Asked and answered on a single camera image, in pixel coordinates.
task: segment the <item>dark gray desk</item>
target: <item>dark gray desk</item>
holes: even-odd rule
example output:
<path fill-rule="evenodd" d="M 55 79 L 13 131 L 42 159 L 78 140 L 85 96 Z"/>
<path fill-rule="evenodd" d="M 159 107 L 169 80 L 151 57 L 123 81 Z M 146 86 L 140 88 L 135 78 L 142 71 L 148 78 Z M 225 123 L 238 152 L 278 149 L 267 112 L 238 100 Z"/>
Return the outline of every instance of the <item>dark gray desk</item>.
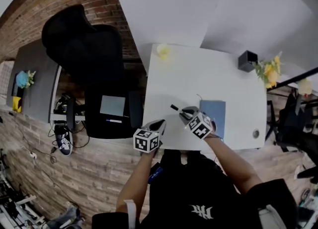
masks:
<path fill-rule="evenodd" d="M 22 113 L 36 120 L 49 123 L 54 89 L 59 65 L 45 52 L 41 39 L 21 47 L 15 59 L 10 76 L 6 104 L 12 108 L 12 88 L 15 75 L 20 71 L 36 71 L 34 84 L 24 89 Z"/>

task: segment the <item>blue figurine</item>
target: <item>blue figurine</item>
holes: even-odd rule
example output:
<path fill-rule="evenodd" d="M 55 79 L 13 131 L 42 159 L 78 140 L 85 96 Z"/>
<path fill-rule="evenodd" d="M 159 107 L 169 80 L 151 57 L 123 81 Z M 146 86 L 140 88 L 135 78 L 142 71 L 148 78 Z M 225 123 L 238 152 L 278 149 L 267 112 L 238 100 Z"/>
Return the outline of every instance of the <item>blue figurine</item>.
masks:
<path fill-rule="evenodd" d="M 24 71 L 21 71 L 16 75 L 15 81 L 18 87 L 25 88 L 28 82 L 28 74 Z"/>

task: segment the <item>white strap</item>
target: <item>white strap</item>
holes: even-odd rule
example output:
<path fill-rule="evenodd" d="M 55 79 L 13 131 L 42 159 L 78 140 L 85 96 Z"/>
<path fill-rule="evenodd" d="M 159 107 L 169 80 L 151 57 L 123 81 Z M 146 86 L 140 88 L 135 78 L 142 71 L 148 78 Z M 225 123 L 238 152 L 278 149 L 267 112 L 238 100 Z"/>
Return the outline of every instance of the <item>white strap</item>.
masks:
<path fill-rule="evenodd" d="M 265 209 L 258 211 L 263 229 L 286 229 L 286 226 L 273 206 L 267 205 Z"/>
<path fill-rule="evenodd" d="M 136 204 L 134 200 L 124 200 L 127 206 L 127 213 L 128 213 L 128 225 L 129 229 L 135 229 L 136 226 Z"/>

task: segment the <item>black t-shirt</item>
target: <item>black t-shirt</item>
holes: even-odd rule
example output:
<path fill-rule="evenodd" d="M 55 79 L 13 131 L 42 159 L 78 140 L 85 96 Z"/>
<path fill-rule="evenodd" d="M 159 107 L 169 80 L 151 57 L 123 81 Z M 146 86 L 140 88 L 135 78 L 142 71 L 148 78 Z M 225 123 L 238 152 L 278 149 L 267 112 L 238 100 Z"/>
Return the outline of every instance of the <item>black t-shirt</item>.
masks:
<path fill-rule="evenodd" d="M 240 195 L 220 170 L 185 167 L 163 171 L 150 186 L 150 211 L 136 228 L 262 228 L 259 210 L 271 205 L 287 229 L 295 228 L 295 200 L 283 179 Z M 92 229 L 128 228 L 128 214 L 93 216 Z"/>

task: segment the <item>white logo print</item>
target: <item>white logo print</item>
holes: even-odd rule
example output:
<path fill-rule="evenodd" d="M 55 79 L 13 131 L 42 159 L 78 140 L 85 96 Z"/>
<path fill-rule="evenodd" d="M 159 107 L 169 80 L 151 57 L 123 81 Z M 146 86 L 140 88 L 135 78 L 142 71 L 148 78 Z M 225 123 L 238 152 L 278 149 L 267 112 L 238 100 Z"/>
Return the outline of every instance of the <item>white logo print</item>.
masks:
<path fill-rule="evenodd" d="M 199 205 L 190 205 L 190 206 L 193 207 L 193 211 L 191 212 L 198 214 L 200 217 L 203 217 L 204 219 L 213 219 L 213 217 L 211 217 L 212 207 L 205 209 L 204 205 L 202 205 L 201 207 Z"/>

